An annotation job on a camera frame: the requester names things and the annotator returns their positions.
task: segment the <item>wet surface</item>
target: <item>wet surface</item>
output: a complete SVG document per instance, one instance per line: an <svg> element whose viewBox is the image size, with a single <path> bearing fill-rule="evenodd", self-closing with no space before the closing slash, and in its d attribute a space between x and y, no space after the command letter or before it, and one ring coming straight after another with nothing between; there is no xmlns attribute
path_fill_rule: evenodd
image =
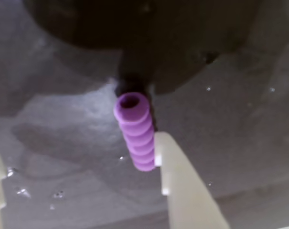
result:
<svg viewBox="0 0 289 229"><path fill-rule="evenodd" d="M1 0L6 229L168 228L113 116L131 75L234 228L289 226L289 0Z"/></svg>

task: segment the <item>purple spring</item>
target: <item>purple spring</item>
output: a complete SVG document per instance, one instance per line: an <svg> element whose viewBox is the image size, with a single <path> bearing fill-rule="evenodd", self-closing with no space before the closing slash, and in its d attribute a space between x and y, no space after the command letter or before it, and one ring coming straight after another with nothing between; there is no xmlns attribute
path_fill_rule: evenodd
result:
<svg viewBox="0 0 289 229"><path fill-rule="evenodd" d="M115 104L114 115L134 166L144 172L153 170L154 127L147 98L138 92L121 95Z"/></svg>

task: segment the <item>water droplet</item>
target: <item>water droplet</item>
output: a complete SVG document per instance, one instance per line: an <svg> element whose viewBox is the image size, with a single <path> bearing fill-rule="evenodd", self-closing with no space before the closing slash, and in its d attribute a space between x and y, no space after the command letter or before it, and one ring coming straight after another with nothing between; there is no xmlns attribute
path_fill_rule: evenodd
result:
<svg viewBox="0 0 289 229"><path fill-rule="evenodd" d="M54 193L52 197L55 199L62 199L64 196L65 196L65 193L63 191L59 191L57 193Z"/></svg>
<svg viewBox="0 0 289 229"><path fill-rule="evenodd" d="M15 172L16 172L16 169L15 169L15 168L8 167L8 168L7 168L7 177L13 176Z"/></svg>
<svg viewBox="0 0 289 229"><path fill-rule="evenodd" d="M31 198L30 193L25 188L20 188L20 187L16 188L16 194L27 197L27 198Z"/></svg>

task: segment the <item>purple ribbed tube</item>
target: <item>purple ribbed tube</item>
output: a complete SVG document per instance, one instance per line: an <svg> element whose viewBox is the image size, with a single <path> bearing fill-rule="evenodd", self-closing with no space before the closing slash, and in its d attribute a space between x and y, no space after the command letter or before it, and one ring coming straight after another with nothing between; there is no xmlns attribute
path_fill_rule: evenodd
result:
<svg viewBox="0 0 289 229"><path fill-rule="evenodd" d="M114 115L122 130L134 166L151 171L154 164L154 127L150 103L141 93L121 95L114 107Z"/></svg>

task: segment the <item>gray surface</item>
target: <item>gray surface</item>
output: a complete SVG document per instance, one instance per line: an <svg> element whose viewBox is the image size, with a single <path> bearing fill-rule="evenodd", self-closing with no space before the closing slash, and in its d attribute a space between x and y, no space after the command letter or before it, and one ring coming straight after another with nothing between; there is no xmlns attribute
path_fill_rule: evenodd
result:
<svg viewBox="0 0 289 229"><path fill-rule="evenodd" d="M173 34L184 34L185 45L158 57L167 58L154 69L157 79L182 69L190 77L201 65L194 62L198 50L229 49L227 29L237 21L243 27L234 18L247 9L237 4L239 10L230 10L236 15L228 15L210 3L180 6L176 23L188 9L205 12L199 18L206 20L187 21L188 28L179 23ZM168 12L160 10L152 34ZM216 29L217 22L223 27ZM187 39L193 29L191 38L203 37ZM152 47L160 41L174 47L168 33ZM64 43L40 28L20 1L0 0L0 153L18 171L4 181L6 229L168 228L159 171L133 168L112 114L121 55L120 47ZM263 2L243 47L174 92L153 95L153 103L159 129L212 182L208 188L233 228L289 226L289 0ZM31 198L17 195L18 188ZM64 197L53 198L59 191Z"/></svg>

